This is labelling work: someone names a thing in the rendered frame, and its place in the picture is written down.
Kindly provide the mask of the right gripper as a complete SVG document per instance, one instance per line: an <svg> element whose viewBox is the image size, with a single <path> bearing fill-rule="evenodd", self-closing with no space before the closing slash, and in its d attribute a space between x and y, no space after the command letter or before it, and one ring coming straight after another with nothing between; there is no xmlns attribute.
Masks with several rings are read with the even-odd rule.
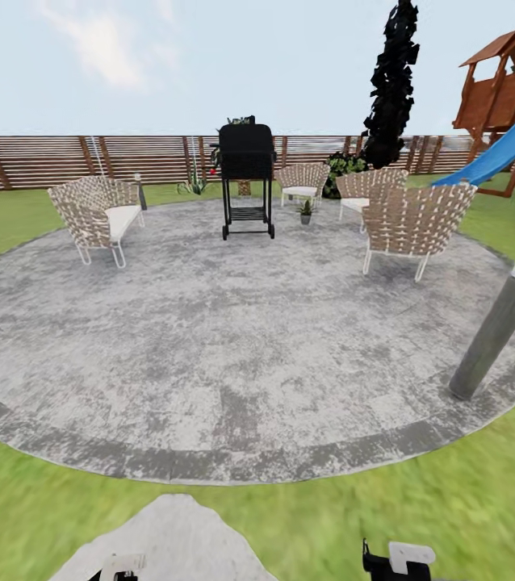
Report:
<svg viewBox="0 0 515 581"><path fill-rule="evenodd" d="M366 547L362 550L363 569L371 573L371 581L431 581L429 565L407 561L407 574L392 571L388 558L373 556Z"/></svg>

